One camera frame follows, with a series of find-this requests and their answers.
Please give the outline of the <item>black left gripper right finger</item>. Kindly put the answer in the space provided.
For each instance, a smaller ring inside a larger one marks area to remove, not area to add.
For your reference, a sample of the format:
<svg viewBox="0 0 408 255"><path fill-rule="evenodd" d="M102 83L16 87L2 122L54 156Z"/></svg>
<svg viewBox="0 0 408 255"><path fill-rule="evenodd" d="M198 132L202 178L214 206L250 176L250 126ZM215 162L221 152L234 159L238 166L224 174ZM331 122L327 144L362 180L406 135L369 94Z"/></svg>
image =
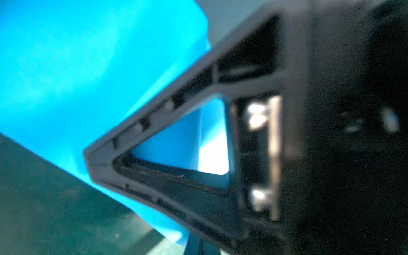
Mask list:
<svg viewBox="0 0 408 255"><path fill-rule="evenodd" d="M221 250L210 242L200 240L200 255L221 255Z"/></svg>

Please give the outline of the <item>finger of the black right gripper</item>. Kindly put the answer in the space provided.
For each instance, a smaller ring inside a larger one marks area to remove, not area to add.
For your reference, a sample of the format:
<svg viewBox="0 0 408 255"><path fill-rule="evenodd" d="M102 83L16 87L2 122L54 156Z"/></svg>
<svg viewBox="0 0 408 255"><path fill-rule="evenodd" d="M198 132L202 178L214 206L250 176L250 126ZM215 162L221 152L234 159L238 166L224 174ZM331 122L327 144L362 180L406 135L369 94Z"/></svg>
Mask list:
<svg viewBox="0 0 408 255"><path fill-rule="evenodd" d="M281 11L264 6L84 150L92 181L233 254L279 248Z"/></svg>

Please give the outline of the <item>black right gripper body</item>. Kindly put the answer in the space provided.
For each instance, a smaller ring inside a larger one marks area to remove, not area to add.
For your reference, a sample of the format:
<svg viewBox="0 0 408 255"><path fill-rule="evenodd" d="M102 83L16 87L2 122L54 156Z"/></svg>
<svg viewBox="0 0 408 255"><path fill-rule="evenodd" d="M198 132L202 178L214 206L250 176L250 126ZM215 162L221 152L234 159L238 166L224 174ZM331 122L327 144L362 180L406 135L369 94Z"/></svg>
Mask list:
<svg viewBox="0 0 408 255"><path fill-rule="evenodd" d="M407 1L274 1L282 97L271 223L249 216L232 255L408 252Z"/></svg>

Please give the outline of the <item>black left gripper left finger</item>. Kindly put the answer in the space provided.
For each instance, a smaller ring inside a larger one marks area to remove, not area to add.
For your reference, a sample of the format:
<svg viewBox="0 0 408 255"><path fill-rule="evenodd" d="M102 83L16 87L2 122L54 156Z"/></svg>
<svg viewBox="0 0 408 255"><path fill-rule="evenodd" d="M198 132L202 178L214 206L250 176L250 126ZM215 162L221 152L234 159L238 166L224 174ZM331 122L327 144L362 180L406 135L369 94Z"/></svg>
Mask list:
<svg viewBox="0 0 408 255"><path fill-rule="evenodd" d="M190 233L184 255L200 255L200 237Z"/></svg>

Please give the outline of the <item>cyan paper sheet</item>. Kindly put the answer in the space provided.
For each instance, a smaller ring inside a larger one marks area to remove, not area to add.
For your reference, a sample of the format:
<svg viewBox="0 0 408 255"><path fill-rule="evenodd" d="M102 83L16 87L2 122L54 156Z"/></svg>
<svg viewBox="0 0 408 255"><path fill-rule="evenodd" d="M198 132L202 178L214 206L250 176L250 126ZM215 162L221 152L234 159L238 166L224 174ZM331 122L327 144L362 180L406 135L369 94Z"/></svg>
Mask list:
<svg viewBox="0 0 408 255"><path fill-rule="evenodd" d="M195 1L2 1L1 133L91 184L83 150L210 50Z"/></svg>

